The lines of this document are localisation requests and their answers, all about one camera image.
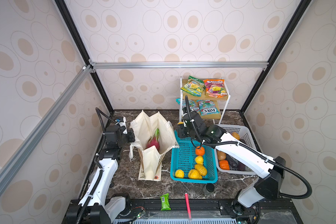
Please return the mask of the pink dragon fruit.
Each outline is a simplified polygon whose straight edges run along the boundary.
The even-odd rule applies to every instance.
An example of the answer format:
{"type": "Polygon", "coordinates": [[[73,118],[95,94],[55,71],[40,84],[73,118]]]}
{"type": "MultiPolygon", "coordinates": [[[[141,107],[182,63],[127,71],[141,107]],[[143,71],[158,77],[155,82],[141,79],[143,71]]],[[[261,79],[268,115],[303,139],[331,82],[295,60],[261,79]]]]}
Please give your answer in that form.
{"type": "Polygon", "coordinates": [[[154,135],[148,140],[147,145],[146,145],[146,149],[148,149],[152,146],[155,146],[157,151],[160,150],[159,135],[160,135],[160,131],[159,131],[159,129],[156,129],[154,135]]]}

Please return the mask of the green yellow snack bag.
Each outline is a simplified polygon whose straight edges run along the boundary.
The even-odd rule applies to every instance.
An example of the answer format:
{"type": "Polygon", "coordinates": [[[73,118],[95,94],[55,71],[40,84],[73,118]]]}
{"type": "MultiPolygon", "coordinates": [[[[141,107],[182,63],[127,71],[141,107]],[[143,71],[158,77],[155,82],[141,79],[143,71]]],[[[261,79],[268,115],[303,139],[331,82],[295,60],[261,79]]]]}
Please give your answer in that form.
{"type": "Polygon", "coordinates": [[[205,90],[205,83],[198,78],[189,76],[187,83],[181,87],[181,90],[192,96],[201,97],[205,90]]]}

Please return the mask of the floral canvas grocery bag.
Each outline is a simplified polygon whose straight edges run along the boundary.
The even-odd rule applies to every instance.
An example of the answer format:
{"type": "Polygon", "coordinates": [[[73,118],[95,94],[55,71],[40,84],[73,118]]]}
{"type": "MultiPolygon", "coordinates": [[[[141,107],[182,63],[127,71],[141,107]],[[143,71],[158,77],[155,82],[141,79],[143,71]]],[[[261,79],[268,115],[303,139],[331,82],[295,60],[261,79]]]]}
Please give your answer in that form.
{"type": "Polygon", "coordinates": [[[133,149],[137,148],[140,156],[139,180],[161,180],[161,168],[165,155],[174,148],[179,148],[171,122],[159,112],[148,116],[142,111],[130,123],[135,142],[130,145],[129,158],[133,158],[133,149]]]}

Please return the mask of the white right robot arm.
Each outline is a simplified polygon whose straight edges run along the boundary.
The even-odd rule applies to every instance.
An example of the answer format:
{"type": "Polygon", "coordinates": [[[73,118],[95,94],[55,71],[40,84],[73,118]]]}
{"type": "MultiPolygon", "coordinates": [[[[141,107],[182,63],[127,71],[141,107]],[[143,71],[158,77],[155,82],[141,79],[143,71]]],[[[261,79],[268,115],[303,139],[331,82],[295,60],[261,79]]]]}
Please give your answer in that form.
{"type": "Polygon", "coordinates": [[[287,168],[282,157],[272,158],[249,147],[234,138],[218,125],[206,126],[201,116],[186,105],[183,123],[178,126],[180,138],[196,141],[193,146],[202,149],[204,146],[224,152],[250,168],[258,178],[254,183],[240,190],[228,206],[228,213],[235,217],[247,215],[247,211],[263,199],[275,200],[280,197],[291,199],[307,199],[312,194],[310,183],[300,174],[287,168]],[[303,195],[281,193],[281,185],[285,173],[288,172],[303,182],[307,191],[303,195]]]}

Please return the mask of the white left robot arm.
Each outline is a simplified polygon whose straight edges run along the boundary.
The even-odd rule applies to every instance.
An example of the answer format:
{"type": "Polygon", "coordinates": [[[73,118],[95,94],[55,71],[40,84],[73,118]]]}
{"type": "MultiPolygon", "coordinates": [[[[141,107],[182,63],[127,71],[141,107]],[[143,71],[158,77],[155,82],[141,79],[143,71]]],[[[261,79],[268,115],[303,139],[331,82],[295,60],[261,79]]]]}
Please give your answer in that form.
{"type": "Polygon", "coordinates": [[[66,213],[68,224],[81,224],[86,217],[92,224],[111,224],[121,213],[130,213],[129,196],[115,196],[108,203],[106,196],[118,170],[122,148],[135,142],[133,130],[127,128],[125,117],[113,120],[99,108],[95,110],[103,128],[103,146],[93,160],[97,169],[92,183],[78,205],[69,207],[66,213]]]}

